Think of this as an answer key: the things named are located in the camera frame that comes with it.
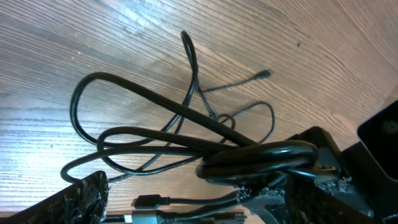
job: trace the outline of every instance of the black object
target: black object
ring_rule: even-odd
[[[359,142],[343,152],[346,168],[376,214],[398,223],[398,101],[358,129]]]
[[[97,171],[1,224],[100,223],[105,219],[107,181],[105,172]]]
[[[286,193],[287,210],[292,223],[380,223],[338,200],[313,182],[290,178]]]

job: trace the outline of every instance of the coiled cable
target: coiled cable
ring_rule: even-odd
[[[110,178],[108,180],[109,182],[123,180],[133,175],[158,174],[200,158],[203,158],[203,160],[197,169],[197,176],[199,178],[205,179],[212,184],[233,185],[235,187],[250,186],[253,183],[258,182],[258,180],[261,180],[264,186],[274,186],[281,183],[287,174],[306,179],[316,179],[319,175],[335,175],[333,170],[319,171],[312,168],[314,163],[317,161],[318,150],[309,142],[282,141],[261,144],[271,135],[275,127],[274,110],[270,104],[261,101],[249,105],[232,115],[220,114],[217,116],[209,106],[204,93],[242,85],[251,80],[267,78],[271,73],[269,71],[263,71],[251,77],[248,81],[202,90],[199,86],[198,64],[192,40],[184,31],[181,33],[181,37],[187,53],[188,61],[192,68],[190,86],[181,104],[146,89],[137,83],[130,82],[125,78],[121,78],[110,73],[96,72],[81,80],[75,88],[72,96],[70,104],[70,118],[72,126],[75,128],[79,136],[96,145],[98,152],[68,163],[61,170],[61,176],[64,180],[71,183],[79,181],[79,179],[70,176],[68,174],[68,170],[99,158],[113,169],[124,173],[123,175]],[[82,128],[77,115],[78,102],[83,90],[89,83],[95,80],[105,80],[117,84],[120,87],[133,91],[149,101],[174,112],[175,115],[160,131],[137,127],[117,127],[104,131],[98,139],[95,139]],[[189,108],[190,100],[192,99],[192,95],[195,90],[200,94],[209,112],[209,116],[205,116]],[[259,142],[253,141],[234,130],[234,117],[257,105],[267,106],[272,115],[271,129]],[[178,121],[179,118],[180,121],[178,122],[174,133],[168,133],[167,131]],[[179,135],[178,133],[185,118],[208,128],[210,131],[213,131],[224,138],[220,142],[213,142]],[[223,124],[227,120],[231,120],[231,127],[227,127]],[[112,143],[105,141],[106,138],[118,134],[142,136],[145,139],[128,143]],[[165,146],[145,146],[145,144],[154,140],[165,141],[167,144]],[[236,146],[224,144],[227,140],[235,143]],[[178,144],[180,146],[174,147],[170,146],[171,144]],[[155,156],[139,168],[131,169],[121,166],[109,158],[110,156],[118,154],[155,154]],[[189,156],[189,158],[155,169],[147,169],[162,154]],[[242,200],[243,198],[239,198],[238,194],[232,194],[232,197],[231,195],[226,195],[225,197],[210,199],[208,201],[175,198],[174,203],[203,204],[205,206],[188,213],[177,213],[173,216],[173,219],[188,220],[191,218],[203,217],[216,213],[222,209],[236,206]]]

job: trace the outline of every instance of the wooden surface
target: wooden surface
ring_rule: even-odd
[[[398,82],[397,22],[394,0],[0,0],[0,212],[22,210],[66,187],[62,166],[95,152],[68,117],[71,93],[85,75],[111,72],[182,101],[190,68],[181,30],[197,48],[204,87],[274,71],[268,80],[209,93],[217,113],[268,101],[277,118],[270,141],[321,126],[344,149]],[[191,106],[205,113],[199,97]],[[79,111],[95,136],[114,126],[160,129],[171,115],[100,82],[88,87]],[[238,131],[260,139],[270,114],[256,108],[237,123]],[[191,122],[182,133],[219,139]],[[115,159],[137,167],[148,157]],[[164,156],[155,166],[176,159]],[[196,178],[195,166],[112,184],[108,211],[130,210],[140,194],[209,198],[231,190]],[[98,169],[117,174],[102,161],[72,174],[84,177]]]

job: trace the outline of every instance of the cable end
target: cable end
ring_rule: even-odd
[[[170,197],[161,197],[160,195],[140,195],[132,201],[131,206],[141,209],[156,209],[162,205],[170,205]]]
[[[265,79],[265,78],[269,78],[273,73],[274,72],[272,70],[269,70],[269,69],[268,70],[264,70],[264,71],[261,71],[261,72],[257,73],[254,76],[254,79],[255,80],[262,80],[262,79]]]

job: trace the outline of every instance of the black cable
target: black cable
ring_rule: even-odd
[[[231,88],[236,85],[242,85],[243,83],[246,83],[250,80],[267,78],[271,73],[269,71],[263,71],[256,74],[249,80],[203,91],[199,86],[198,64],[192,40],[189,35],[184,31],[181,33],[181,36],[185,51],[187,53],[188,61],[190,62],[190,66],[192,68],[192,78],[190,86],[181,104],[176,103],[151,90],[148,90],[134,82],[130,82],[127,79],[117,77],[116,75],[112,75],[109,73],[92,73],[80,81],[80,83],[75,88],[70,104],[70,117],[72,121],[72,126],[83,139],[96,145],[98,152],[92,153],[90,155],[68,163],[61,170],[61,176],[64,180],[71,183],[78,181],[78,179],[71,177],[68,174],[68,171],[73,167],[99,158],[104,160],[104,162],[113,169],[116,169],[123,173],[123,175],[110,178],[109,182],[119,181],[132,175],[157,174],[159,172],[182,166],[199,158],[203,158],[203,160],[199,168],[197,169],[197,176],[205,179],[212,184],[220,185],[244,186],[250,185],[252,182],[256,182],[259,179],[267,179],[267,182],[271,183],[273,186],[281,183],[286,174],[306,179],[316,179],[319,176],[330,177],[336,175],[335,173],[331,174],[331,172],[313,171],[314,168],[312,168],[312,166],[316,162],[318,157],[317,148],[313,144],[303,141],[283,141],[272,142],[268,144],[259,144],[265,141],[271,135],[275,128],[274,110],[272,109],[272,106],[266,102],[254,103],[237,111],[236,113],[233,113],[232,115],[221,114],[217,116],[209,106],[205,98],[204,92],[220,90],[223,88]],[[104,131],[98,139],[95,139],[82,128],[77,115],[78,102],[80,100],[81,94],[83,93],[83,90],[89,83],[95,80],[105,80],[117,84],[118,86],[133,91],[134,93],[143,96],[149,101],[174,112],[175,114],[160,131],[137,127],[118,127]],[[200,94],[210,114],[210,117],[207,117],[189,108],[190,100],[195,90]],[[234,130],[236,125],[234,117],[241,113],[244,113],[247,110],[250,110],[257,105],[267,106],[272,115],[271,129],[267,133],[267,135],[259,142],[255,142]],[[174,133],[167,133],[167,131],[177,122],[180,117],[181,119]],[[223,139],[220,142],[213,142],[178,135],[184,118],[187,118],[203,127],[208,128],[210,131],[213,131],[216,134],[223,136]],[[223,123],[229,119],[231,120],[230,128],[223,125]],[[107,137],[118,134],[131,134],[136,136],[142,136],[145,137],[145,139],[128,143],[112,143],[105,141]],[[165,141],[167,142],[167,144],[165,146],[143,146],[144,144],[147,144],[154,140]],[[235,143],[236,146],[223,144],[226,140]],[[172,143],[178,144],[183,147],[171,147],[170,145]],[[109,158],[110,156],[118,154],[155,154],[155,156],[139,168],[130,169],[128,167],[117,164]],[[146,168],[149,167],[154,161],[156,161],[156,159],[158,159],[162,154],[190,157],[188,159],[174,162],[163,167],[147,170]],[[232,195],[233,194],[209,200],[188,200],[175,198],[174,203],[201,203],[206,206],[199,208],[195,211],[175,214],[173,216],[173,219],[187,220],[191,218],[198,218],[214,214],[220,210],[229,207],[233,207],[239,204],[242,198],[232,197]]]
[[[170,198],[169,204],[181,203],[185,205],[219,205],[222,203],[232,202],[237,199],[238,191],[231,192],[219,198],[211,199],[186,199],[186,198]]]

